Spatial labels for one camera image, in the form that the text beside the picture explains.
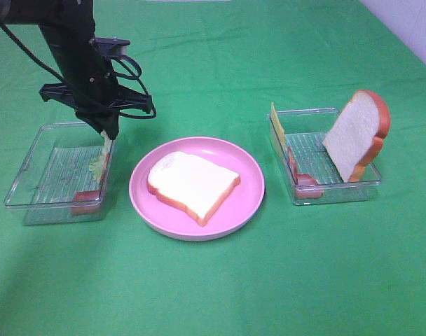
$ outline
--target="transparent tray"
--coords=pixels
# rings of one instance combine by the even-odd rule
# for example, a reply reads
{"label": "transparent tray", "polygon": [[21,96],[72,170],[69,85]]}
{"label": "transparent tray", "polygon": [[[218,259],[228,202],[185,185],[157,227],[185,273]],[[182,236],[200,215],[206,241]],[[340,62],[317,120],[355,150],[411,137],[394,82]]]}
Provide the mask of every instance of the transparent tray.
{"label": "transparent tray", "polygon": [[[376,195],[381,174],[374,163],[366,167],[360,181],[344,183],[322,145],[325,135],[339,116],[338,109],[312,108],[275,112],[284,129],[284,139],[280,139],[276,121],[269,115],[270,139],[277,153],[289,196],[295,205],[365,201]],[[290,162],[296,162],[297,172],[310,175],[317,184],[300,184]]]}
{"label": "transparent tray", "polygon": [[44,125],[5,198],[23,224],[99,221],[106,215],[107,182],[114,143],[102,178],[89,169],[104,138],[84,122]]}

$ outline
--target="green table surface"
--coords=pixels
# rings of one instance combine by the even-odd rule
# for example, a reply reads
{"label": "green table surface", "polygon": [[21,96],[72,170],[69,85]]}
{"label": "green table surface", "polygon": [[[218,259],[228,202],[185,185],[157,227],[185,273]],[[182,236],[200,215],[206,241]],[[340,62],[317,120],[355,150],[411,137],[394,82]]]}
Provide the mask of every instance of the green table surface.
{"label": "green table surface", "polygon": [[[0,335],[426,335],[426,66],[355,0],[95,2],[97,36],[132,41],[154,120],[121,120],[104,220],[23,226],[4,197],[55,79],[0,30]],[[11,29],[55,67],[38,27]],[[392,127],[367,202],[294,206],[268,135],[280,109],[380,94]],[[253,219],[213,241],[152,230],[128,182],[155,147],[219,137],[260,164]]]}

